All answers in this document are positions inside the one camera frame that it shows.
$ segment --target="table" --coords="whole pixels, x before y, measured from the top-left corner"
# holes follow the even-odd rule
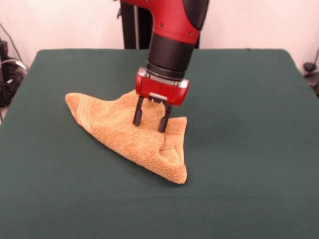
[[[97,142],[64,97],[113,100],[147,50],[43,50],[0,126],[0,238],[319,236],[319,101],[284,50],[195,50],[183,186]]]

